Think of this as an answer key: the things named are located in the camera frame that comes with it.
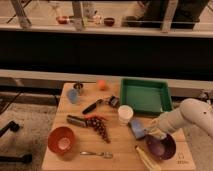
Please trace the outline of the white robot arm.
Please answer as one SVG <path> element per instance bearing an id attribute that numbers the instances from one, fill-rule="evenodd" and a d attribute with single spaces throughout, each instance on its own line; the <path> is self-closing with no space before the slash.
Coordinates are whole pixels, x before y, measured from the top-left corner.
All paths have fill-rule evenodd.
<path id="1" fill-rule="evenodd" d="M 213 138 L 213 107 L 194 98 L 183 100 L 179 107 L 160 114 L 145 128 L 148 134 L 164 139 L 179 129 L 194 124 Z"/>

